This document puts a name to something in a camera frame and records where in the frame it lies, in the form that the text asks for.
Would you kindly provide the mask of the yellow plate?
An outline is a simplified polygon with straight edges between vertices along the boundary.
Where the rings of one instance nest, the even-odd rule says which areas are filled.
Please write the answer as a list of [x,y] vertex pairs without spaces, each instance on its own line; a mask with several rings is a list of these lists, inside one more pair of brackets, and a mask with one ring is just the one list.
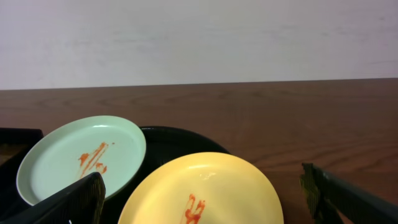
[[279,197],[269,179],[230,154],[201,152],[174,159],[133,191],[122,224],[283,223]]

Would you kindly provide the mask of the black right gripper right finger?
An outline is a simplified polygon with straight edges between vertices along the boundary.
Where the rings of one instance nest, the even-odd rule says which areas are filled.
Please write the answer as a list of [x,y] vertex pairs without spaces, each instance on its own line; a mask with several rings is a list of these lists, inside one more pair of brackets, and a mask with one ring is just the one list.
[[302,164],[300,185],[315,223],[397,224],[397,206],[337,178],[312,163]]

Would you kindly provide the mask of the light green plate ketchup streaks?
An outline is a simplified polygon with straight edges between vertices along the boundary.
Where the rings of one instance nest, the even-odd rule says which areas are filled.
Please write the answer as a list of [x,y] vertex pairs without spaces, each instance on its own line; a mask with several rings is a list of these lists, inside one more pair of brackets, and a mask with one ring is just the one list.
[[137,175],[145,155],[144,133],[132,121],[117,116],[78,119],[46,135],[25,155],[17,191],[27,204],[36,205],[99,172],[105,198],[111,199]]

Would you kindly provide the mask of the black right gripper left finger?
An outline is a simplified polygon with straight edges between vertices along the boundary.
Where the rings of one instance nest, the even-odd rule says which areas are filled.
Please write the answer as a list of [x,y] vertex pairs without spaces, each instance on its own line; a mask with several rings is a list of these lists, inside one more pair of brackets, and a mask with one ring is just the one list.
[[106,188],[93,172],[1,224],[98,224]]

